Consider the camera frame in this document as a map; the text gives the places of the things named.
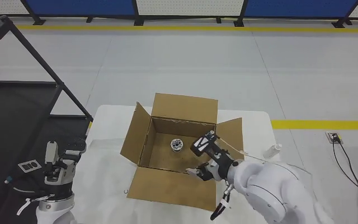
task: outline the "white floor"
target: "white floor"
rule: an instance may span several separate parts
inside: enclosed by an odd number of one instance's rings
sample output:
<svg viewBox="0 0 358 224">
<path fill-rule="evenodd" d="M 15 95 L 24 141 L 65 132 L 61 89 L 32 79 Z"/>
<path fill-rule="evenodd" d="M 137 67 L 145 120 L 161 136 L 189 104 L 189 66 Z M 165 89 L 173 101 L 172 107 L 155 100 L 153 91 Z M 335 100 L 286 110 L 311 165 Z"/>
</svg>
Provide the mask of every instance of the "white floor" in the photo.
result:
<svg viewBox="0 0 358 224">
<path fill-rule="evenodd" d="M 290 26 L 246 23 L 277 24 Z M 302 24 L 329 26 L 295 22 Z M 154 94 L 165 92 L 215 98 L 220 109 L 266 111 L 271 119 L 358 120 L 358 34 L 23 33 L 93 116 L 103 104 L 151 106 Z M 0 52 L 0 80 L 51 80 L 11 34 Z M 53 113 L 81 114 L 65 95 Z M 358 131 L 340 133 L 358 172 Z M 336 223 L 357 224 L 358 188 L 336 165 L 324 130 L 275 130 L 275 136 L 284 161 L 313 174 L 315 194 Z M 343 153 L 338 159 L 348 172 Z"/>
</svg>

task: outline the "white bottle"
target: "white bottle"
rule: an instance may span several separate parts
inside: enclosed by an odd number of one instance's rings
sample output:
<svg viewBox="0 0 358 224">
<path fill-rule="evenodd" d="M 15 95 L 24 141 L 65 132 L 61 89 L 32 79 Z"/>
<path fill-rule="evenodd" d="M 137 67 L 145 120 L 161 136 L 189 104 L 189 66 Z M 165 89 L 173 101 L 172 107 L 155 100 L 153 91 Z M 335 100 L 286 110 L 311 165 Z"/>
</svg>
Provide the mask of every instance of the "white bottle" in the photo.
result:
<svg viewBox="0 0 358 224">
<path fill-rule="evenodd" d="M 281 144 L 275 144 L 271 146 L 268 150 L 266 150 L 266 152 L 263 153 L 263 157 L 266 159 L 274 157 L 281 151 L 281 147 Z"/>
</svg>

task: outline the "table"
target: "table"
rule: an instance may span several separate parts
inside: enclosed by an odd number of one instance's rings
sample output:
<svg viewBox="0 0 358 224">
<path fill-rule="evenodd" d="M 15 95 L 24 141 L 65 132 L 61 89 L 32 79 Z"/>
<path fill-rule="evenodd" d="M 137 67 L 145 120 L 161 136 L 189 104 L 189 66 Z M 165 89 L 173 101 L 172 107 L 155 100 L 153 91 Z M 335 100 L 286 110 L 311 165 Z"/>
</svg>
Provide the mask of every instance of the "table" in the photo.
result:
<svg viewBox="0 0 358 224">
<path fill-rule="evenodd" d="M 151 107 L 144 107 L 151 113 Z M 213 223 L 211 212 L 198 208 L 126 198 L 136 165 L 120 155 L 135 106 L 102 105 L 87 137 L 87 151 L 76 169 L 73 182 L 76 205 L 72 212 L 79 223 Z M 260 111 L 219 110 L 218 123 L 243 118 L 244 150 L 262 158 L 276 143 L 270 117 Z M 280 160 L 280 155 L 273 158 Z M 224 191 L 216 185 L 218 201 Z M 232 191 L 231 209 L 214 223 L 266 223 L 245 197 Z"/>
</svg>

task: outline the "white wall panel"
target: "white wall panel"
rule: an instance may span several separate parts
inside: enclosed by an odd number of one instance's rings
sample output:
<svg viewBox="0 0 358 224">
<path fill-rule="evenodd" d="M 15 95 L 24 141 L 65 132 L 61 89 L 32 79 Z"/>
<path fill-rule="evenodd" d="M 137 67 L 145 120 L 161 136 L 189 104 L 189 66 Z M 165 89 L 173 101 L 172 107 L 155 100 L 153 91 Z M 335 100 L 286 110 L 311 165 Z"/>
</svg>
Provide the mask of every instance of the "white wall panel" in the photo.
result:
<svg viewBox="0 0 358 224">
<path fill-rule="evenodd" d="M 239 16 L 243 0 L 137 0 L 140 15 Z"/>
<path fill-rule="evenodd" d="M 0 0 L 1 14 L 29 14 L 20 0 Z"/>
<path fill-rule="evenodd" d="M 358 7 L 354 9 L 354 11 L 351 13 L 349 17 L 357 17 L 358 18 Z"/>
</svg>

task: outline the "open cardboard box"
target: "open cardboard box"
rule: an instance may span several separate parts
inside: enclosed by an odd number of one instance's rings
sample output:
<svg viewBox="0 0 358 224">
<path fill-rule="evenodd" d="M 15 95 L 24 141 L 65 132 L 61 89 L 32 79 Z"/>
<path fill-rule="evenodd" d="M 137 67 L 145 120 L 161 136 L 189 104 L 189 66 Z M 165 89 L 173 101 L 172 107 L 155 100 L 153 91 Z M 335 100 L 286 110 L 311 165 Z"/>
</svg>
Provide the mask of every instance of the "open cardboard box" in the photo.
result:
<svg viewBox="0 0 358 224">
<path fill-rule="evenodd" d="M 218 101 L 192 96 L 156 94 L 150 116 L 137 103 L 121 155 L 138 165 L 127 198 L 180 204 L 214 211 L 214 180 L 202 181 L 187 175 L 186 168 L 196 168 L 210 160 L 197 157 L 190 150 L 192 143 L 210 130 L 238 150 L 243 149 L 241 118 L 216 124 Z M 180 152 L 170 144 L 175 138 L 183 141 Z M 243 156 L 229 150 L 234 159 Z"/>
</svg>

